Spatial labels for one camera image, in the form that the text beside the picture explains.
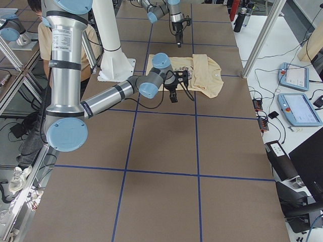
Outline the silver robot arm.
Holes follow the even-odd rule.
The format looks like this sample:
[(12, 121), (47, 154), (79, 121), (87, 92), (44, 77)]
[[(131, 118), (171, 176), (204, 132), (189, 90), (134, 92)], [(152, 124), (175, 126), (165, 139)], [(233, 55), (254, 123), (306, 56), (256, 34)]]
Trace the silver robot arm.
[(185, 18), (181, 11), (181, 1), (163, 1), (160, 5), (155, 5), (152, 1), (137, 1), (139, 6), (144, 8), (147, 13), (148, 20), (153, 24), (165, 15), (169, 15), (169, 22), (172, 25), (170, 32), (175, 36), (178, 48), (183, 43), (184, 22), (190, 25), (190, 18)]
[[(122, 52), (111, 1), (42, 1), (41, 8), (52, 29), (49, 61), (52, 92), (44, 132), (54, 149), (69, 152), (80, 148), (88, 137), (85, 119), (134, 93), (153, 98), (160, 87), (170, 92), (176, 90), (178, 78), (165, 53), (153, 57), (148, 75), (133, 74), (135, 61)], [(115, 85), (81, 101), (81, 53), (84, 51), (90, 60), (95, 60), (91, 45), (85, 41), (89, 11), (93, 11), (104, 48), (99, 77), (112, 80)]]

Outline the black monitor arm base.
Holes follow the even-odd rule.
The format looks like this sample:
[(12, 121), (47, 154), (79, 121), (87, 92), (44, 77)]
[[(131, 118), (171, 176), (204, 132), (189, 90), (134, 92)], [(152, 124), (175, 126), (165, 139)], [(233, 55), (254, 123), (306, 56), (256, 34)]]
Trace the black monitor arm base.
[(322, 228), (322, 220), (315, 221), (322, 213), (322, 201), (316, 201), (306, 192), (297, 192), (279, 181), (276, 188), (285, 220), (294, 233), (305, 232), (312, 224), (315, 228)]

